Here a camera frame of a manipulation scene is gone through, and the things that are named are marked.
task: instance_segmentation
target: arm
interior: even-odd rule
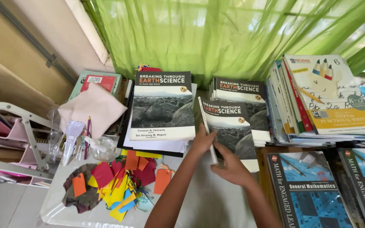
[[[195,167],[201,156],[209,150],[215,137],[216,132],[207,136],[204,124],[200,124],[200,130],[195,136],[191,149],[161,194],[147,219],[145,228],[172,228],[175,226]]]
[[[215,142],[214,146],[225,159],[225,166],[211,165],[212,172],[232,184],[240,185],[247,197],[250,210],[253,213],[257,227],[281,228],[282,223],[274,215],[273,210],[267,202],[259,184],[246,169],[243,163],[224,145]]]

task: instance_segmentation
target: barcode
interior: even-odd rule
[[[88,77],[87,82],[94,82],[94,83],[101,83],[102,78],[101,77]]]
[[[328,112],[327,112],[327,111],[319,111],[319,114],[320,114],[320,116],[321,116],[323,119],[327,119],[327,118],[329,118],[329,115],[328,115]]]

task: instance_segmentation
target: hand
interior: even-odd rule
[[[209,135],[206,135],[206,129],[204,123],[200,123],[200,130],[195,136],[194,142],[192,143],[192,147],[190,151],[195,154],[203,155],[207,152],[212,145],[213,140],[216,137],[217,131],[213,131]]]
[[[224,145],[218,142],[214,142],[213,145],[218,149],[219,153],[221,153],[223,159],[225,159],[225,167],[211,165],[210,169],[212,172],[232,184],[240,185],[242,187],[249,184],[249,181],[253,179],[253,176],[239,158]]]

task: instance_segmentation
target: white table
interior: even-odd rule
[[[165,156],[163,162],[170,169],[177,170],[182,160]],[[47,224],[85,228],[143,228],[149,212],[131,209],[126,212],[122,223],[119,223],[109,216],[110,211],[106,209],[104,201],[83,214],[78,214],[75,206],[63,205],[64,181],[70,173],[86,163],[98,161],[90,157],[87,160],[71,161],[67,166],[57,169],[40,211],[42,220]],[[160,159],[157,160],[157,164],[159,168]],[[213,174],[209,168],[210,164],[211,158],[207,153],[197,165],[175,227],[256,227],[241,187]],[[155,204],[160,195],[153,194],[153,188],[154,183],[148,185],[146,190],[149,196],[154,196],[152,202]]]

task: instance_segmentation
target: purple pencil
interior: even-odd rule
[[[87,136],[90,135],[90,124],[91,124],[91,117],[88,117],[88,122],[87,122]],[[87,159],[87,149],[88,149],[88,143],[87,143],[87,141],[85,141],[84,160]]]

